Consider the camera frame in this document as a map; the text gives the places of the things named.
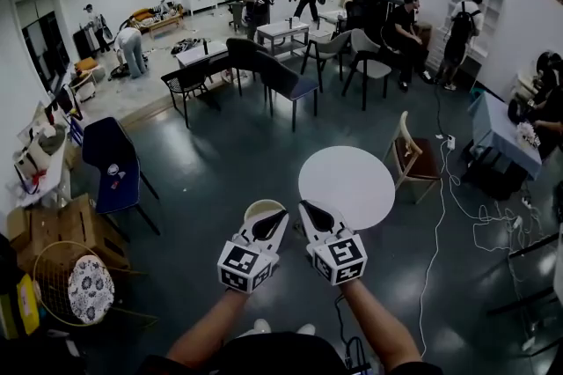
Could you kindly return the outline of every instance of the shoe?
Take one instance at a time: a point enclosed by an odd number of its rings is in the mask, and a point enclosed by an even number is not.
[[[422,71],[422,73],[419,73],[419,76],[422,78],[422,80],[426,84],[433,84],[434,83],[434,81],[432,80],[432,77],[430,76],[430,73],[428,73],[428,70]]]
[[[270,327],[270,324],[267,323],[264,319],[257,319],[254,322],[254,331],[256,332],[256,334],[272,333],[272,328]]]
[[[315,326],[312,325],[311,323],[308,323],[308,324],[300,327],[296,332],[297,332],[298,335],[314,336],[315,335]]]

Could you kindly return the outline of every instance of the round tabletop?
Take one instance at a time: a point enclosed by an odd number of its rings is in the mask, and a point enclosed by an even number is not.
[[[381,222],[395,201],[395,184],[385,165],[351,146],[331,146],[310,156],[299,173],[299,194],[333,206],[353,230]]]

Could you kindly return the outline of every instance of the dark gray floor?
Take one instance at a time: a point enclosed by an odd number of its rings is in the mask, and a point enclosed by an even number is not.
[[[300,62],[289,65],[298,68]],[[308,64],[307,76],[316,76],[314,62]],[[299,101],[295,134],[291,133],[290,103],[274,97],[274,118],[270,119],[261,84],[252,80],[245,81],[243,98],[230,86],[216,92],[221,113],[201,101],[191,101],[190,130],[183,117],[170,109],[130,132],[142,168],[161,197],[158,203],[148,190],[142,192],[142,204],[162,236],[153,234],[134,211],[118,217],[131,236],[128,249],[133,267],[149,273],[128,280],[127,287],[118,289],[118,293],[123,298],[121,306],[154,313],[160,321],[139,330],[142,320],[111,312],[96,329],[83,330],[77,341],[87,352],[90,373],[132,373],[146,355],[164,354],[223,292],[217,281],[216,261],[225,240],[242,224],[246,207],[260,198],[273,198],[287,207],[292,219],[297,218],[299,170],[315,151],[331,145],[352,145],[381,158],[400,114],[408,110],[412,135],[430,139],[441,164],[440,141],[435,139],[434,87],[415,78],[409,93],[404,94],[392,79],[383,100],[383,82],[370,80],[368,109],[362,112],[359,77],[346,98],[340,96],[343,84],[336,64],[326,66],[324,81],[317,118],[312,115],[312,97]],[[440,97],[442,128],[457,139],[449,167],[460,175],[464,166],[459,153],[471,139],[466,113],[469,95],[440,91]],[[545,233],[556,229],[551,192],[560,179],[560,168],[558,152],[539,180],[530,183]],[[73,190],[96,193],[96,176],[87,166],[75,172],[73,182]],[[489,214],[497,215],[494,201],[472,185],[454,189],[471,214],[477,215],[479,205],[485,204]],[[488,253],[475,247],[474,220],[456,206],[447,180],[443,192],[447,213],[439,228],[440,252],[424,297],[425,360],[440,365],[445,373],[545,373],[552,351],[533,359],[518,356],[519,346],[526,339],[518,312],[486,317],[487,309],[515,300],[506,252]],[[362,232],[369,255],[363,281],[406,324],[421,349],[419,297],[435,251],[434,228],[442,214],[440,189],[435,188],[418,206],[412,199],[411,189],[403,186],[389,216]],[[501,204],[502,210],[507,206],[521,214],[525,226],[530,227],[529,213],[520,204],[519,195]],[[504,224],[490,224],[477,233],[482,246],[506,243]],[[533,239],[538,236],[537,228],[532,234]],[[317,327],[318,335],[340,353],[343,351],[333,307],[339,292],[308,268],[305,245],[302,236],[288,229],[281,245],[279,270],[252,295],[233,335],[245,331],[260,317],[277,331],[295,330],[310,322]],[[523,295],[551,282],[552,271],[540,271],[540,262],[550,252],[551,248],[540,250],[516,262],[516,273],[525,279],[518,284]],[[346,336],[361,335],[347,306],[343,309]]]

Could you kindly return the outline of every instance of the white cabinet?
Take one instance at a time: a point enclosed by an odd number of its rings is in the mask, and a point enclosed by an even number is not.
[[[182,6],[185,10],[190,11],[190,15],[194,15],[195,11],[206,9],[208,7],[217,7],[217,0],[182,0]]]

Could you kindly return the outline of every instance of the floor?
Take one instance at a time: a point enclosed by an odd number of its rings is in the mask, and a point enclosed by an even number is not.
[[[328,2],[319,6],[320,11],[334,11],[339,9],[335,2]],[[310,13],[303,13],[302,19],[308,20]],[[143,35],[143,52],[149,57],[149,71],[145,76],[137,79],[125,77],[108,81],[109,73],[118,66],[114,51],[96,55],[96,60],[106,69],[106,77],[98,83],[96,96],[83,103],[83,110],[89,120],[97,121],[108,116],[123,119],[139,108],[168,97],[170,93],[165,83],[160,79],[163,75],[178,69],[176,57],[170,54],[173,45],[187,38],[206,38],[225,42],[230,37],[245,37],[245,29],[236,33],[229,21],[232,14],[226,5],[217,9],[198,11],[192,17],[184,17],[184,27],[170,25],[155,31],[155,39],[149,33]],[[333,30],[333,26],[322,23],[321,29]]]
[[[287,62],[294,69],[300,63],[299,59]],[[316,76],[314,62],[308,64],[306,75]],[[342,98],[338,65],[328,63],[318,117],[312,114],[312,98],[300,100],[295,134],[291,132],[288,101],[274,97],[271,119],[261,85],[250,79],[244,82],[242,98],[232,85],[215,91],[220,113],[197,99],[191,100],[189,130],[174,109],[131,129],[142,168],[161,198],[157,202],[144,189],[142,204],[162,235],[156,236],[134,211],[117,216],[131,236],[128,250],[134,269],[148,273],[118,287],[118,297],[122,299],[120,307],[154,313],[160,321],[140,329],[145,323],[142,318],[110,312],[100,326],[81,330],[77,343],[86,353],[88,372],[132,373],[147,355],[165,354],[221,296],[223,286],[217,281],[216,261],[225,240],[242,224],[246,207],[260,198],[272,198],[286,206],[291,220],[297,218],[299,171],[315,151],[351,145],[381,158],[400,114],[408,110],[412,135],[430,139],[440,161],[434,87],[416,78],[409,93],[404,94],[396,81],[391,80],[387,99],[382,99],[382,82],[370,80],[368,108],[362,112],[360,78]],[[471,139],[466,113],[469,98],[466,92],[438,94],[442,128],[457,139],[456,150],[448,159],[449,169],[459,176],[464,171],[461,148]],[[560,180],[562,165],[563,158],[557,152],[539,179],[529,185],[534,205],[541,211],[545,234],[556,230],[551,213],[552,188]],[[75,194],[89,191],[95,195],[96,186],[97,174],[90,167],[82,164],[73,172]],[[474,186],[462,184],[453,190],[470,214],[476,216],[479,205],[484,204],[489,214],[498,216],[494,201]],[[472,224],[476,220],[457,207],[445,177],[443,194],[446,214],[438,229],[440,251],[429,274],[423,303],[422,326],[428,346],[425,360],[441,366],[444,373],[544,375],[553,352],[532,359],[520,357],[519,348],[527,339],[520,313],[486,316],[488,309],[515,301],[507,253],[489,253],[475,247]],[[532,227],[529,211],[518,195],[500,207],[510,207],[522,215],[526,230]],[[369,256],[363,281],[406,324],[420,351],[420,293],[435,252],[434,230],[441,215],[439,188],[414,205],[413,192],[404,186],[387,218],[361,232]],[[476,233],[482,246],[507,245],[504,223],[478,227]],[[539,228],[533,225],[526,237],[535,240],[538,236]],[[250,328],[257,318],[267,319],[274,331],[297,330],[310,322],[317,327],[318,335],[343,352],[333,306],[339,292],[308,268],[305,245],[304,237],[288,228],[281,244],[279,270],[252,295],[231,337]],[[522,280],[517,288],[522,295],[550,284],[552,255],[553,248],[547,247],[515,261],[515,273]],[[343,318],[347,338],[362,336],[347,306]]]

